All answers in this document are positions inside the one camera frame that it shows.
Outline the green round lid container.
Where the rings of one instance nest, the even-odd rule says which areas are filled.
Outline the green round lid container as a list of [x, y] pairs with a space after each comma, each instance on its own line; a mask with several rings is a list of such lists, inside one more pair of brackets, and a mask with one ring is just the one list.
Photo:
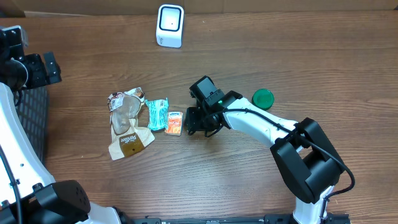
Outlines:
[[270, 90], [259, 89], [252, 96], [252, 104], [267, 111], [274, 104], [274, 95]]

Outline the orange tissue pack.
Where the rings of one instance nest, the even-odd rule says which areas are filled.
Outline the orange tissue pack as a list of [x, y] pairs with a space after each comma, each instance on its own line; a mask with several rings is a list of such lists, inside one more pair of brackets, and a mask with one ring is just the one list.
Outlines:
[[165, 133], [173, 136], [180, 136], [183, 126], [183, 113], [180, 111], [171, 111], [167, 114], [167, 127]]

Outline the brown paper pastry bag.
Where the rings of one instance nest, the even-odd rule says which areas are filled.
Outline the brown paper pastry bag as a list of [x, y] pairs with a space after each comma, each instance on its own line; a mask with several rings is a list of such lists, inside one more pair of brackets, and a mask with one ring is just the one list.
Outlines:
[[140, 87], [119, 91], [108, 96], [112, 160], [133, 156], [150, 145], [155, 137], [149, 128], [138, 126], [138, 114], [144, 105], [145, 94]]

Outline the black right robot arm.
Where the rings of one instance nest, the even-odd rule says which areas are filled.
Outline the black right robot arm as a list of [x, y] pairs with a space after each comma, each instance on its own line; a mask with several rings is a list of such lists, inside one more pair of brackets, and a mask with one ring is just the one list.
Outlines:
[[265, 215], [263, 223], [349, 223], [348, 215], [327, 212], [330, 197], [345, 164], [320, 125], [274, 116], [235, 91], [223, 93], [204, 76], [190, 88], [196, 106], [187, 108], [185, 124], [190, 135], [206, 137], [221, 128], [246, 133], [271, 150], [288, 189], [295, 195], [291, 214]]

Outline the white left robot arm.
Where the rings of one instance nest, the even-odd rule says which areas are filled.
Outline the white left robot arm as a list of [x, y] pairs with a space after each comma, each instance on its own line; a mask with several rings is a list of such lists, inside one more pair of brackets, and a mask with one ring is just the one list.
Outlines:
[[21, 26], [1, 28], [1, 223], [120, 223], [115, 208], [44, 166], [46, 87], [62, 78], [53, 52], [27, 55], [27, 45]]

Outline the teal snack pack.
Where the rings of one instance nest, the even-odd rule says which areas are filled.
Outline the teal snack pack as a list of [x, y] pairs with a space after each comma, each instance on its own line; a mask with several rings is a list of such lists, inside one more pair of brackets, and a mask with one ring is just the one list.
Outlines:
[[145, 100], [149, 109], [148, 128], [152, 131], [158, 131], [167, 127], [167, 113], [169, 110], [168, 98], [161, 100]]

